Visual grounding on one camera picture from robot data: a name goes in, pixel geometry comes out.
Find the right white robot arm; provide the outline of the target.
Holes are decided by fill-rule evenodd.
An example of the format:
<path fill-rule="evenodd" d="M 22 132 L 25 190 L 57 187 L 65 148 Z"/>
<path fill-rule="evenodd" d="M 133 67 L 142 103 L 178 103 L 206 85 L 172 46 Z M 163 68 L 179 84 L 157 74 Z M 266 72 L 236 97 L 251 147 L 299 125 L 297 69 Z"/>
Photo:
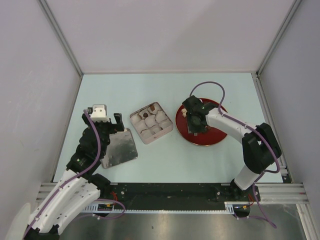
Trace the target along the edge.
<path fill-rule="evenodd" d="M 220 104 L 204 103 L 194 95 L 182 102 L 186 110 L 187 127 L 192 134 L 203 134 L 215 128 L 234 138 L 242 145 L 244 167 L 232 180 L 231 196 L 242 201 L 268 167 L 276 164 L 275 173 L 280 171 L 278 158 L 281 148 L 270 125 L 245 123 L 224 111 Z"/>

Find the red round plate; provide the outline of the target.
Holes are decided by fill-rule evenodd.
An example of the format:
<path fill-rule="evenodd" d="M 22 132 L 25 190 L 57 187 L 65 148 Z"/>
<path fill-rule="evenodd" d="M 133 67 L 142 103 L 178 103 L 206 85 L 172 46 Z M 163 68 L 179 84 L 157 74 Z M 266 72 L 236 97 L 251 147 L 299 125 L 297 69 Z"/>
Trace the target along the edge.
<path fill-rule="evenodd" d="M 183 116 L 183 109 L 184 106 L 180 105 L 175 114 L 175 126 L 186 141 L 198 146 L 211 146 L 226 138 L 226 133 L 214 127 L 207 127 L 205 133 L 198 133 L 197 135 L 188 133 L 187 118 Z"/>

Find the pink chocolate tin box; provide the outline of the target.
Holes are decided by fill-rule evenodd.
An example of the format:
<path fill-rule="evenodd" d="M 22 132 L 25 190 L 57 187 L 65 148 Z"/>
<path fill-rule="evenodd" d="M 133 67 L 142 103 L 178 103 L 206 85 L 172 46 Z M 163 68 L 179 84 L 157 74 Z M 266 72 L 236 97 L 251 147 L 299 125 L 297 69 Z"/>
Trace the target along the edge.
<path fill-rule="evenodd" d="M 145 145 L 165 136 L 174 128 L 172 120 L 158 102 L 153 102 L 129 115 L 129 120 Z"/>

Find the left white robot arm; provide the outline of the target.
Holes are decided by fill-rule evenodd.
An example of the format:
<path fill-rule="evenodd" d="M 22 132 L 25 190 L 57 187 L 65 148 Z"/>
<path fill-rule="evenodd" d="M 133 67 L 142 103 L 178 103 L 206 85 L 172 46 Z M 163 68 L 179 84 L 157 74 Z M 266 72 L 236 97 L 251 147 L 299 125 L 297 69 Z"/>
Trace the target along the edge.
<path fill-rule="evenodd" d="M 125 130 L 122 115 L 113 116 L 115 122 L 101 107 L 84 110 L 86 128 L 75 153 L 58 183 L 30 215 L 24 240 L 58 240 L 85 207 L 110 196 L 111 182 L 95 171 L 107 153 L 110 136 Z"/>

